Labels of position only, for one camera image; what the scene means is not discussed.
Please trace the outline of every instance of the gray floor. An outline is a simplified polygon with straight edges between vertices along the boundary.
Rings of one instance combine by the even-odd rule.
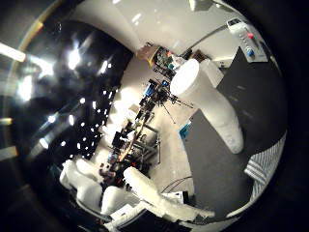
[[[196,110],[170,102],[165,106],[176,124],[173,124],[163,107],[155,107],[155,116],[151,122],[151,126],[160,131],[161,146],[160,164],[151,169],[150,176],[160,190],[164,190],[176,180],[192,175],[179,130]],[[174,189],[177,190],[187,190],[189,195],[192,195],[194,193],[192,179],[183,181]]]

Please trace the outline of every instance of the ceiling light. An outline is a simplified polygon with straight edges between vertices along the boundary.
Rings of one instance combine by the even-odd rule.
[[[74,70],[79,62],[80,62],[80,55],[78,49],[74,49],[69,54],[68,66],[71,70]]]
[[[71,114],[69,115],[69,124],[70,124],[71,126],[74,125],[74,117],[73,117]]]
[[[55,115],[50,115],[48,116],[48,122],[49,123],[54,123],[56,121],[56,116]]]
[[[44,138],[40,138],[39,142],[44,147],[44,149],[48,149],[48,143]]]
[[[26,75],[18,85],[17,93],[24,101],[29,101],[32,94],[32,76]]]
[[[106,68],[107,68],[107,61],[104,61],[100,70],[98,71],[99,73],[105,73],[106,71]]]
[[[3,43],[0,43],[0,54],[10,57],[11,59],[14,59],[19,62],[24,62],[26,59],[25,53],[13,49]]]

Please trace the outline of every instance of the desk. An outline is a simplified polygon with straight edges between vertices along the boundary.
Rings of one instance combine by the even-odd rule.
[[[135,132],[134,132],[133,138],[131,139],[131,141],[129,142],[129,144],[125,148],[125,150],[119,155],[119,157],[118,157],[119,161],[123,161],[126,158],[126,156],[130,153],[130,151],[132,150],[133,147],[144,148],[148,152],[151,152],[153,154],[156,153],[155,148],[138,141],[138,138],[140,137],[140,135],[143,131],[143,128],[147,128],[148,130],[151,130],[155,133],[158,133],[158,130],[153,129],[152,127],[146,125],[146,117],[144,117],[141,120],[141,122],[137,122],[136,126],[135,126]]]

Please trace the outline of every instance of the black panel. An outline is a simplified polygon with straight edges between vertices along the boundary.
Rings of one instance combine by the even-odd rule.
[[[153,213],[146,211],[142,212],[140,216],[134,221],[130,221],[127,224],[118,228],[121,232],[132,231],[147,231],[147,232],[188,232],[191,229],[183,227],[177,223],[173,223],[161,217],[157,217]]]
[[[283,136],[287,100],[283,79],[271,61],[248,63],[239,48],[217,89],[238,114],[246,154],[262,152]]]

